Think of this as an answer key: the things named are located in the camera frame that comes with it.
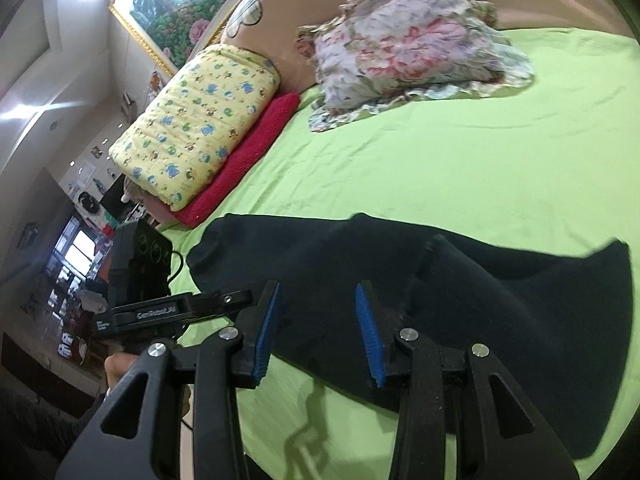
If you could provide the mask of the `left hand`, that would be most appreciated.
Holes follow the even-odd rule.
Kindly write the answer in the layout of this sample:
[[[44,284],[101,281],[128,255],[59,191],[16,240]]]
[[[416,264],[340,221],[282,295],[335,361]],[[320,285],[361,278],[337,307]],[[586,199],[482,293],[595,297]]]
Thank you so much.
[[[104,361],[104,370],[106,374],[106,395],[113,392],[120,380],[125,376],[130,367],[134,365],[138,357],[135,354],[127,352],[116,352],[108,356]],[[182,408],[181,416],[184,417],[189,413],[191,408],[191,388],[184,386],[182,388]]]

